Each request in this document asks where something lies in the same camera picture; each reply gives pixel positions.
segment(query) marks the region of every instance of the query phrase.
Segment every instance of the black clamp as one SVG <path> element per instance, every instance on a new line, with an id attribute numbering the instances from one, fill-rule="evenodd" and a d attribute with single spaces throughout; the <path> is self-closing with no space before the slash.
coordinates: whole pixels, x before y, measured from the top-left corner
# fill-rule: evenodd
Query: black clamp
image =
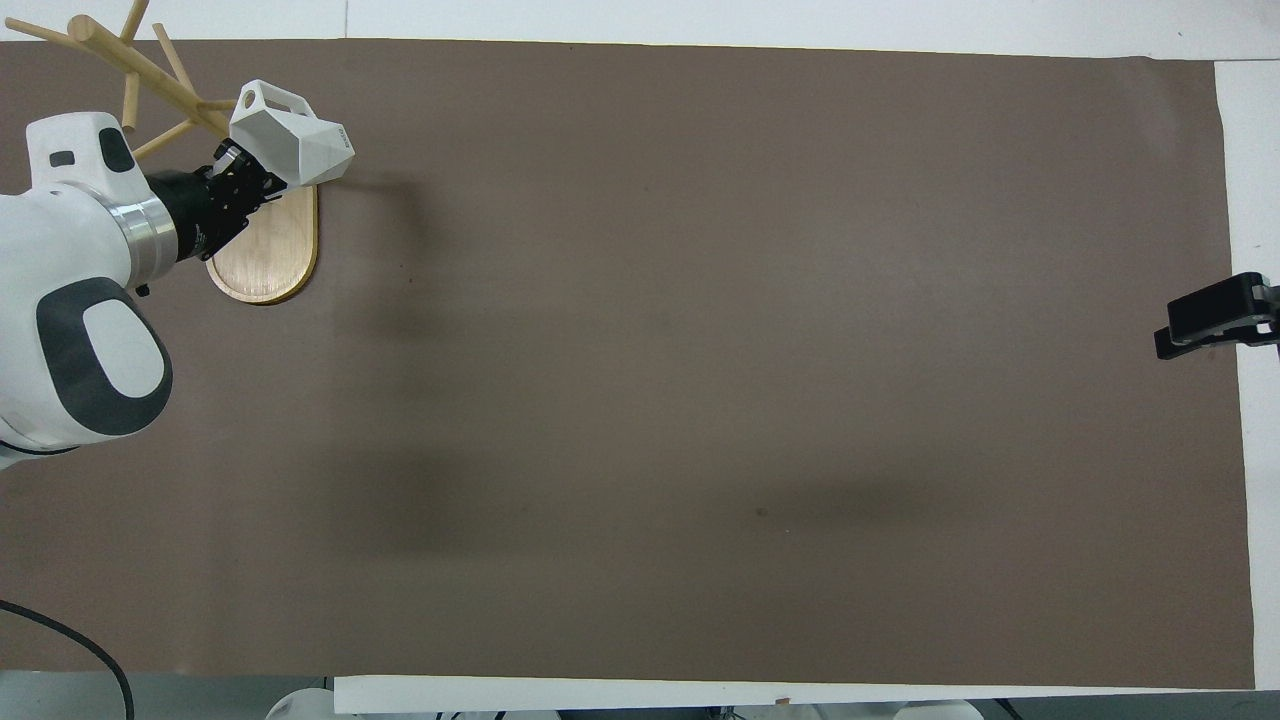
<path id="1" fill-rule="evenodd" d="M 173 218 L 178 260 L 209 260 L 248 227 L 251 214 L 288 187 L 232 140 L 218 146 L 212 165 L 150 174 L 147 184 Z"/>
<path id="2" fill-rule="evenodd" d="M 1156 356 L 1171 360 L 1211 345 L 1280 343 L 1275 323 L 1280 287 L 1261 273 L 1240 273 L 1169 304 L 1169 327 L 1156 331 Z M 1265 331 L 1258 328 L 1266 325 Z"/>

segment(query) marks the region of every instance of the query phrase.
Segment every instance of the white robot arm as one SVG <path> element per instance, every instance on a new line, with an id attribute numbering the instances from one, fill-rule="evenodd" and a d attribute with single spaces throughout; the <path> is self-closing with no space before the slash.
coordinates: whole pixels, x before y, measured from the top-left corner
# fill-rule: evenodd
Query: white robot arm
<path id="1" fill-rule="evenodd" d="M 0 469 L 155 420 L 173 368 L 127 291 L 212 258 L 264 202 L 355 155 L 342 126 L 261 81 L 242 88 L 230 136 L 212 165 L 145 176 L 111 115 L 27 127 L 31 190 L 0 195 Z"/>

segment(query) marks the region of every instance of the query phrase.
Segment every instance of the brown paper backdrop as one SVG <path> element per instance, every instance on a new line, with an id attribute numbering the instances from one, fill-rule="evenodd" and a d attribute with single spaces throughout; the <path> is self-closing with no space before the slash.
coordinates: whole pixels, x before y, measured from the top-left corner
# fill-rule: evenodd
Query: brown paper backdrop
<path id="1" fill-rule="evenodd" d="M 297 299 L 154 283 L 170 406 L 0 475 L 4 597 L 131 670 L 1252 685 L 1234 356 L 1151 342 L 1230 272 L 1211 64 L 182 45 L 358 155 Z M 19 192 L 120 81 L 0 61 Z"/>

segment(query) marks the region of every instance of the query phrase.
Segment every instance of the wooden peg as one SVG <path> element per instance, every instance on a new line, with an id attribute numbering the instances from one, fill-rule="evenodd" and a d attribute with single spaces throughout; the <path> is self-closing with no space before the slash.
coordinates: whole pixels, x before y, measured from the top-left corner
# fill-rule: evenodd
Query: wooden peg
<path id="1" fill-rule="evenodd" d="M 200 102 L 201 110 L 234 110 L 239 100 L 206 100 Z"/>
<path id="2" fill-rule="evenodd" d="M 55 45 L 61 45 L 63 47 L 72 47 L 74 50 L 82 50 L 88 53 L 88 49 L 76 42 L 69 36 L 65 36 L 55 29 L 49 29 L 47 27 L 40 27 L 37 24 L 31 24 L 28 22 L 19 20 L 17 18 L 5 18 L 4 27 L 20 32 L 23 35 L 29 35 L 32 37 L 38 37 L 41 40 L 47 40 Z"/>
<path id="3" fill-rule="evenodd" d="M 188 129 L 191 129 L 193 127 L 196 127 L 196 123 L 191 122 L 189 119 L 183 120 L 183 122 L 173 126 L 172 128 L 164 131 L 163 133 L 155 136 L 154 138 L 151 138 L 150 141 L 147 141 L 142 147 L 138 147 L 137 150 L 134 150 L 133 151 L 133 156 L 136 159 L 141 160 L 141 159 L 146 158 L 147 155 L 155 152 L 156 150 L 160 150 L 165 145 L 169 145 L 175 138 L 178 138 L 180 135 L 183 135 L 184 132 L 187 132 Z"/>
<path id="4" fill-rule="evenodd" d="M 196 87 L 191 85 L 191 76 L 187 74 L 187 68 L 182 64 L 182 58 L 178 56 L 178 49 L 173 46 L 173 41 L 169 40 L 169 33 L 164 29 L 164 23 L 154 23 L 151 29 L 156 31 L 156 40 L 160 41 L 160 49 L 164 50 L 164 56 L 169 59 L 169 67 L 173 68 L 173 77 L 178 78 L 178 82 L 183 85 L 187 90 L 195 92 Z"/>
<path id="5" fill-rule="evenodd" d="M 82 42 L 99 58 L 124 73 L 138 73 L 138 79 L 151 92 L 169 102 L 196 124 L 209 129 L 218 137 L 227 137 L 229 124 L 227 115 L 216 110 L 205 110 L 198 105 L 202 102 L 189 87 L 182 85 L 159 65 L 148 60 L 145 55 L 129 47 L 119 37 L 111 35 L 88 15 L 76 15 L 67 24 L 67 35 L 76 42 Z"/>
<path id="6" fill-rule="evenodd" d="M 120 129 L 133 132 L 138 127 L 138 73 L 124 73 L 124 109 L 120 111 Z"/>
<path id="7" fill-rule="evenodd" d="M 138 33 L 138 26 L 142 24 L 142 14 L 147 12 L 147 3 L 150 3 L 150 0 L 133 0 L 133 6 L 129 8 L 129 15 L 124 18 L 124 29 L 120 31 L 120 42 L 133 45 L 133 36 Z"/>

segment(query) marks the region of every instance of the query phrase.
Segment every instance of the silver metal ring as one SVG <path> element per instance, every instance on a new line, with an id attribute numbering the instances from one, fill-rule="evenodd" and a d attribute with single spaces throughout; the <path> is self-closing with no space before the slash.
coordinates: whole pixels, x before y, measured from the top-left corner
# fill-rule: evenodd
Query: silver metal ring
<path id="1" fill-rule="evenodd" d="M 125 288 L 146 284 L 178 263 L 178 227 L 164 202 L 152 195 L 128 205 L 114 205 L 83 183 L 67 183 L 91 195 L 111 214 L 129 249 L 129 282 Z"/>

